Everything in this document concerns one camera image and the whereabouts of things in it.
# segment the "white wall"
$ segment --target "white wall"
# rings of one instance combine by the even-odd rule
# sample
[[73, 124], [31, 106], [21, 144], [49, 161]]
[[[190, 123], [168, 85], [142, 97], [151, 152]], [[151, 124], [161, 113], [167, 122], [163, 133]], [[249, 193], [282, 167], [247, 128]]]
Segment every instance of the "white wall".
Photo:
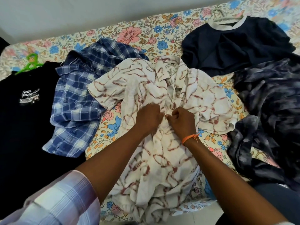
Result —
[[0, 0], [0, 37], [13, 44], [227, 1]]

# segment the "white printed shirt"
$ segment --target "white printed shirt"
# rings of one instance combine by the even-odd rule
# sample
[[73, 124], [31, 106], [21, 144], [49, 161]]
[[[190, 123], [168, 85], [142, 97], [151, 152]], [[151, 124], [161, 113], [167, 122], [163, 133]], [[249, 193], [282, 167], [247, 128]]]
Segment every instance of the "white printed shirt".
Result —
[[[237, 121], [224, 90], [178, 56], [161, 56], [156, 64], [128, 58], [90, 83], [88, 91], [108, 110], [122, 101], [118, 137], [133, 127], [137, 112], [148, 103], [159, 104], [165, 114], [181, 106], [195, 114], [196, 129], [214, 134], [232, 131]], [[110, 194], [136, 221], [157, 222], [185, 200], [198, 173], [197, 162], [164, 117], [155, 135], [136, 149]]]

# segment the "fist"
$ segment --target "fist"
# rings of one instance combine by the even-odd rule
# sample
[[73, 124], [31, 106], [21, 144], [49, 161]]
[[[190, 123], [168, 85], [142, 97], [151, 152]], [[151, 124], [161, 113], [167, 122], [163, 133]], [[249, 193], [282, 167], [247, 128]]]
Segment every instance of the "fist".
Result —
[[144, 137], [155, 134], [159, 124], [163, 119], [164, 113], [160, 112], [158, 104], [149, 103], [137, 112], [135, 125]]
[[196, 134], [195, 115], [183, 107], [177, 107], [172, 115], [166, 115], [166, 119], [180, 140]]

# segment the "mattress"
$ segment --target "mattress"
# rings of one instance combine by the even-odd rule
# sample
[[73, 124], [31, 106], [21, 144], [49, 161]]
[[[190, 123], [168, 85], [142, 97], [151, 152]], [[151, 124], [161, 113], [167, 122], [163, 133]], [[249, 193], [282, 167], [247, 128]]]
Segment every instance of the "mattress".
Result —
[[[211, 15], [211, 10], [214, 8], [221, 8], [225, 14], [229, 15], [246, 14], [273, 20], [291, 37], [291, 42], [297, 48], [295, 53], [300, 54], [298, 48], [300, 45], [300, 0], [235, 0], [220, 5], [150, 16], [132, 22], [121, 22], [85, 32], [10, 45], [5, 48], [0, 57], [0, 80], [10, 75], [12, 70], [18, 71], [23, 68], [28, 63], [25, 57], [32, 52], [38, 54], [39, 62], [63, 62], [71, 50], [80, 51], [101, 37], [110, 37], [143, 51], [152, 63], [157, 62], [161, 55], [181, 56], [181, 42], [184, 37], [206, 23], [211, 17], [220, 17], [219, 12]], [[134, 31], [131, 39], [126, 37], [129, 31]], [[228, 74], [215, 76], [213, 80], [224, 89], [228, 100], [236, 108], [240, 120], [248, 115], [248, 112], [238, 98], [231, 78], [232, 74]], [[120, 107], [121, 105], [118, 104], [103, 114], [98, 130], [85, 150], [87, 159], [116, 140], [115, 134], [120, 127], [120, 122], [116, 121], [116, 117], [121, 116]], [[199, 132], [200, 140], [204, 145], [223, 163], [235, 170], [226, 153], [230, 145], [227, 135], [214, 135], [201, 129]], [[265, 153], [255, 148], [252, 148], [251, 154], [254, 158], [276, 166]], [[197, 211], [214, 201], [213, 198], [202, 198], [203, 192], [207, 195], [211, 194], [211, 189], [202, 173], [199, 174], [197, 180], [185, 202], [171, 209], [172, 215]], [[122, 211], [108, 196], [101, 205], [101, 220], [132, 221], [133, 216]]]

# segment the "t-shirt neckline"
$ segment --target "t-shirt neckline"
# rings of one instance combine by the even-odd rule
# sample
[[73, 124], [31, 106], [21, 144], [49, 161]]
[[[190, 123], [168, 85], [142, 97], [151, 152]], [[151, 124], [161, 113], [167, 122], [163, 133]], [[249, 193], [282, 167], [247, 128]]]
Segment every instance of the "t-shirt neckline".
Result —
[[[233, 20], [227, 20], [227, 21], [220, 21], [220, 22], [214, 22], [214, 19], [210, 19], [208, 21], [209, 26], [211, 26], [213, 29], [215, 30], [220, 30], [220, 31], [227, 31], [227, 30], [233, 30], [238, 28], [239, 26], [241, 26], [245, 20], [246, 20], [247, 16], [243, 15], [242, 19], [233, 19]], [[234, 26], [230, 26], [230, 25], [223, 25], [223, 24], [230, 24], [230, 23], [234, 23], [237, 22]]]

